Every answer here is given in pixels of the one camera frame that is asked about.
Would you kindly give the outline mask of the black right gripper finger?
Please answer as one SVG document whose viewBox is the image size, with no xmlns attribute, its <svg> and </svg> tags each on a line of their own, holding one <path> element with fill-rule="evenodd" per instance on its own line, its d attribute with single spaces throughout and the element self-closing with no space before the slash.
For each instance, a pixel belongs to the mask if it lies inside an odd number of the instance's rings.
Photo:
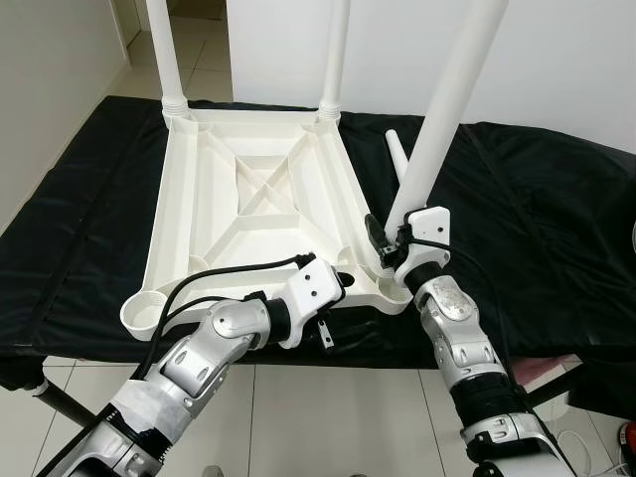
<svg viewBox="0 0 636 477">
<path fill-rule="evenodd" d="M 386 235 L 385 227 L 373 214 L 364 216 L 364 226 L 379 260 L 381 262 L 392 262 L 392 257 L 395 254 L 395 243 Z"/>
</svg>

